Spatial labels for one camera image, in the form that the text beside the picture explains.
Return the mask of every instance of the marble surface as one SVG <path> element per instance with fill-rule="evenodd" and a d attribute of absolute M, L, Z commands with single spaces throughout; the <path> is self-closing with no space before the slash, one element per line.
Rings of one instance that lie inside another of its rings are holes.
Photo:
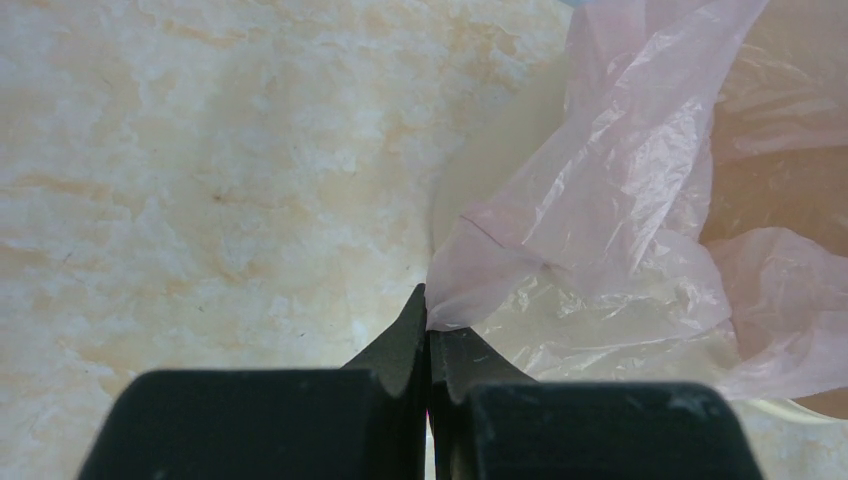
<path fill-rule="evenodd" d="M 359 351 L 424 279 L 440 167 L 569 17 L 554 0 L 0 4 L 0 477 L 73 476 L 145 370 Z M 740 408 L 761 459 L 791 465 L 773 478 L 848 471 L 848 428 Z"/>

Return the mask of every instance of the translucent plastic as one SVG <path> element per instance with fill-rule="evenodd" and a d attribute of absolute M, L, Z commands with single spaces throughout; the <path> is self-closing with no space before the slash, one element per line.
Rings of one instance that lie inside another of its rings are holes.
<path fill-rule="evenodd" d="M 436 252 L 429 327 L 497 311 L 542 379 L 848 385 L 848 3 L 766 3 L 575 10 L 565 122 Z"/>

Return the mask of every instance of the marble veining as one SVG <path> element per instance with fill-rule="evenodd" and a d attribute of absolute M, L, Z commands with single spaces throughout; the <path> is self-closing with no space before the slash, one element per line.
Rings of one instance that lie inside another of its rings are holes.
<path fill-rule="evenodd" d="M 73 476 L 145 370 L 349 359 L 424 279 L 440 167 L 569 18 L 554 0 L 3 2 L 0 477 Z M 848 470 L 844 427 L 749 427 L 780 461 Z"/>

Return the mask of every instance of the pink plastic bag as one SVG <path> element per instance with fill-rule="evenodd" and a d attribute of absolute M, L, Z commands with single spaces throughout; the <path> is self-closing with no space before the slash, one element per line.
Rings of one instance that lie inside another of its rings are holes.
<path fill-rule="evenodd" d="M 537 378 L 848 386 L 848 4 L 766 3 L 575 10 L 566 120 L 436 252 L 429 327 L 512 305 Z"/>

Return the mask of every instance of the table surface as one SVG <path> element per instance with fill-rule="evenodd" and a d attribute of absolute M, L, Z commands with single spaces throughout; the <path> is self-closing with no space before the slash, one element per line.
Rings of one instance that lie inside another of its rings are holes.
<path fill-rule="evenodd" d="M 553 0 L 0 12 L 10 479 L 71 477 L 140 372 L 361 350 L 424 279 L 440 167 L 561 52 L 570 18 Z M 773 478 L 848 471 L 848 427 L 740 409 L 786 468 Z"/>

